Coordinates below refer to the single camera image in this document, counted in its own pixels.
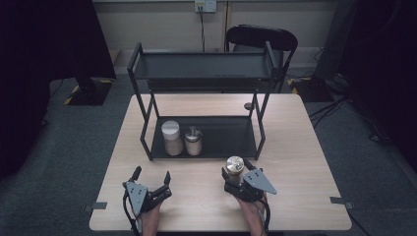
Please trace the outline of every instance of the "black metal rack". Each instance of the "black metal rack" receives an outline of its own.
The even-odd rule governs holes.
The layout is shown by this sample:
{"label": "black metal rack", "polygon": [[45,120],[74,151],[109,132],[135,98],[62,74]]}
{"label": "black metal rack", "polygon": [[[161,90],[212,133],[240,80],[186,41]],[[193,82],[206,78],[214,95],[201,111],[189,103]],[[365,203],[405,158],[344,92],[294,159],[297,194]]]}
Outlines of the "black metal rack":
{"label": "black metal rack", "polygon": [[[184,150],[180,155],[174,156],[176,158],[224,158],[239,155],[258,159],[266,139],[262,120],[273,79],[279,73],[280,68],[277,65],[280,64],[273,57],[268,42],[263,52],[233,53],[144,52],[142,45],[138,43],[127,70],[145,120],[141,143],[149,160],[172,158],[164,150],[164,139],[160,129],[167,120],[178,122],[181,134],[184,134],[189,126],[197,126],[204,133],[203,151],[200,155],[191,156]],[[148,83],[148,109],[145,108],[137,80],[146,80]],[[262,106],[257,98],[261,82],[268,83]],[[173,91],[250,92],[253,99],[251,109],[245,116],[161,116],[155,94]],[[152,147],[149,148],[145,135],[153,109],[157,121]],[[261,133],[258,148],[252,125],[253,111],[258,116]]]}

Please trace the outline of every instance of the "electrical socket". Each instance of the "electrical socket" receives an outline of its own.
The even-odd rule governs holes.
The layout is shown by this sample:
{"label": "electrical socket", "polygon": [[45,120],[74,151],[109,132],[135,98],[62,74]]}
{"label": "electrical socket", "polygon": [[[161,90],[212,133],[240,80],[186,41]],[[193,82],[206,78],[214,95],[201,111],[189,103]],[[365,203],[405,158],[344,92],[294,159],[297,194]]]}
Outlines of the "electrical socket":
{"label": "electrical socket", "polygon": [[194,1],[195,11],[199,11],[199,7],[203,9],[203,12],[214,13],[217,10],[217,1],[216,0],[195,0]]}

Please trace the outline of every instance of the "gray carpet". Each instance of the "gray carpet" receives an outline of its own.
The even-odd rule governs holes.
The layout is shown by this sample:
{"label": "gray carpet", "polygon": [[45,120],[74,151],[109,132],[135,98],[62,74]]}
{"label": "gray carpet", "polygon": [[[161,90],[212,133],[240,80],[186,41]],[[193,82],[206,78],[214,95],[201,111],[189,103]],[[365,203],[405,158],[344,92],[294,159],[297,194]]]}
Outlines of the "gray carpet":
{"label": "gray carpet", "polygon": [[[90,212],[84,211],[98,196],[134,94],[128,76],[118,76],[102,106],[64,105],[76,82],[67,79],[59,88],[60,83],[51,84],[51,92],[58,90],[25,165],[0,181],[0,235],[133,235],[93,232]],[[287,85],[283,92],[290,92]],[[310,114],[326,105],[305,103]],[[369,123],[349,102],[323,119],[316,132],[341,195],[354,204],[351,214],[370,235],[417,235],[417,189],[399,168],[396,148],[370,141]],[[285,235],[319,233],[366,235],[355,223],[348,231]]]}

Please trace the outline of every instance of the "lower shelf tray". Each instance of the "lower shelf tray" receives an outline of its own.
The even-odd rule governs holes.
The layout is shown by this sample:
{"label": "lower shelf tray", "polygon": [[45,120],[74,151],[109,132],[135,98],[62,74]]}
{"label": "lower shelf tray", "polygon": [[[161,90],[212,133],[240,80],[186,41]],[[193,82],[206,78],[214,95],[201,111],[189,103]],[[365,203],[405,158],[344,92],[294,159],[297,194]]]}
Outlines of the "lower shelf tray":
{"label": "lower shelf tray", "polygon": [[[198,127],[203,133],[203,150],[199,155],[189,155],[185,148],[181,154],[168,155],[164,148],[161,126],[165,121],[174,120],[180,125],[181,139],[190,126]],[[255,157],[255,143],[252,120],[249,116],[164,116],[159,117],[150,150],[152,158],[227,158],[232,155]]]}

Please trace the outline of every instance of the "wooden table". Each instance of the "wooden table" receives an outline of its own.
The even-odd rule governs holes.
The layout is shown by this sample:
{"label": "wooden table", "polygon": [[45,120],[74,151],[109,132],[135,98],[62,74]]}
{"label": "wooden table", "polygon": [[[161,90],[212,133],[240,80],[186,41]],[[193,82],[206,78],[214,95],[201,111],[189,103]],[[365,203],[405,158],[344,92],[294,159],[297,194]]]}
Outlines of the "wooden table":
{"label": "wooden table", "polygon": [[[163,115],[244,115],[244,103],[251,94],[158,94]],[[149,96],[143,95],[148,102]],[[149,130],[154,128],[151,117]],[[130,230],[122,208],[124,188],[138,165],[139,183],[151,191],[162,186],[165,173],[171,174],[172,197],[161,207],[159,231],[248,231],[236,200],[223,191],[221,158],[172,158],[149,161],[140,143],[144,120],[133,96],[114,148],[97,202],[106,209],[95,209],[92,230]],[[256,139],[258,122],[253,122]],[[311,125],[303,102],[296,94],[272,94],[264,117],[266,142],[253,165],[264,173],[278,191],[268,194],[271,210],[270,231],[348,230],[351,227],[344,205],[332,204],[340,197]],[[153,131],[148,131],[151,144]]]}

